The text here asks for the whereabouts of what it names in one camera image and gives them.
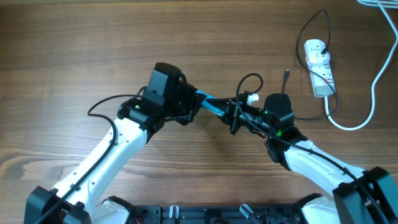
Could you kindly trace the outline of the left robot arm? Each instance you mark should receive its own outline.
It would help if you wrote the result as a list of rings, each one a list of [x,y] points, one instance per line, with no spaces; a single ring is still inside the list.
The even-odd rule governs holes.
[[[116,119],[85,160],[51,190],[36,187],[28,196],[24,223],[92,223],[95,207],[124,164],[166,122],[187,125],[206,96],[187,82],[181,70],[157,62],[148,85],[126,94]]]

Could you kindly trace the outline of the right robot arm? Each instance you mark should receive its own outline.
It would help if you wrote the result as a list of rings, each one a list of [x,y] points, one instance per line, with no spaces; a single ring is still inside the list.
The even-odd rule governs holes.
[[[262,109],[251,106],[255,94],[211,99],[216,114],[232,133],[244,126],[266,138],[273,162],[301,174],[328,192],[332,199],[312,195],[298,212],[306,223],[397,223],[397,185],[387,170],[349,165],[304,136],[294,125],[295,115],[286,94],[269,95]]]

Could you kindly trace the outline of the teal screen Samsung smartphone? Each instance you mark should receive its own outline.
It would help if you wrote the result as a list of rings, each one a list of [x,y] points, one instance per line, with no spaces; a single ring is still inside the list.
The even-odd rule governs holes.
[[[223,110],[217,108],[216,106],[212,105],[209,102],[209,100],[215,99],[215,97],[213,97],[213,96],[211,96],[211,95],[209,95],[209,94],[207,94],[207,93],[205,93],[203,91],[200,91],[200,90],[197,90],[196,93],[199,94],[199,95],[204,95],[205,96],[205,99],[201,103],[201,107],[202,108],[208,110],[209,112],[211,112],[211,113],[213,113],[213,114],[215,114],[217,116],[224,116],[224,111]]]

